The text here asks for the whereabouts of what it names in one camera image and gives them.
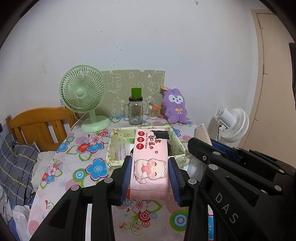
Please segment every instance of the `fan base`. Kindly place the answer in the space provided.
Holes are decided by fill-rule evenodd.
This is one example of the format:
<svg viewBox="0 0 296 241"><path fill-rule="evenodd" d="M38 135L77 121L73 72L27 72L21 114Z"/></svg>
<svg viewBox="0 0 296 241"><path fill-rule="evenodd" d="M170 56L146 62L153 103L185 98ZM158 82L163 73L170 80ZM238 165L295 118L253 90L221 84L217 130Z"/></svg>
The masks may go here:
<svg viewBox="0 0 296 241"><path fill-rule="evenodd" d="M89 119L86 119L81 124L81 130L85 132L101 131L106 129L110 124L111 124L111 121L110 119L108 119L108 117L103 115L97 115L96 122L91 123Z"/></svg>

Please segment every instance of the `tablecloth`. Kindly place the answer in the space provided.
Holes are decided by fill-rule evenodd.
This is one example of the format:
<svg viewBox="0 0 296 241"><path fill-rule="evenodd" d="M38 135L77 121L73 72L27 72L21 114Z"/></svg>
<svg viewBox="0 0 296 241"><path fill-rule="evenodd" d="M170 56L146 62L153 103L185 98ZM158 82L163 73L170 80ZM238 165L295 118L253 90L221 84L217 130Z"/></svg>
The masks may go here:
<svg viewBox="0 0 296 241"><path fill-rule="evenodd" d="M45 170L36 193L28 222L30 236L74 184L81 187L95 185L107 177L105 158L109 136L113 128L129 127L123 116L110 117L111 125L100 132L87 133L74 129L59 146ZM171 125L166 119L144 117L142 126ZM194 134L196 125L173 124L173 131L185 147ZM188 208L180 208L171 193L169 201L126 199L121 207L112 207L116 240L175 240L183 241ZM91 204L88 205L86 240L90 240ZM212 215L209 214L209 240L212 238Z"/></svg>

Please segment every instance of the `fan stand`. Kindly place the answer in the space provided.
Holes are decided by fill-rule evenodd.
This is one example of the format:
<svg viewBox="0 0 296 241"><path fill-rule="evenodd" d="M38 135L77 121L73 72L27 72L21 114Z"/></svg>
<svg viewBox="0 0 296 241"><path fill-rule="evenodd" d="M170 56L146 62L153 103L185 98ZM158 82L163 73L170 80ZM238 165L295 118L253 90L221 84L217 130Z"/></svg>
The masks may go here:
<svg viewBox="0 0 296 241"><path fill-rule="evenodd" d="M85 132L96 132L106 129L111 124L111 120L102 115L96 115L95 110L89 111L89 118L81 124L81 130Z"/></svg>

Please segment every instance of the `glass jar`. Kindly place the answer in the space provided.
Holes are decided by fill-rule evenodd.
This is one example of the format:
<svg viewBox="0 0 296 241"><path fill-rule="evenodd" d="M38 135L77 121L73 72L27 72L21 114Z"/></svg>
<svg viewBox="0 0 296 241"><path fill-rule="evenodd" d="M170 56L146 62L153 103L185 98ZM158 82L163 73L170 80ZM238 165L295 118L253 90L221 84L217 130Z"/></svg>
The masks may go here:
<svg viewBox="0 0 296 241"><path fill-rule="evenodd" d="M128 98L129 103L124 105L123 114L131 125L141 125L143 123L143 97Z"/></svg>

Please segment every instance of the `cat tail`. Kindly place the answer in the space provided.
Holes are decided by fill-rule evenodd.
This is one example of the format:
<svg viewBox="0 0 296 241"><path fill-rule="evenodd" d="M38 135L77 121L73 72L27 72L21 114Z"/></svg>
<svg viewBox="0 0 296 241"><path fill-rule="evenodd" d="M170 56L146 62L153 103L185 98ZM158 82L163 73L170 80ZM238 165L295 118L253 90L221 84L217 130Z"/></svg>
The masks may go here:
<svg viewBox="0 0 296 241"><path fill-rule="evenodd" d="M145 184L147 181L145 179L140 179L135 176L138 183Z"/></svg>

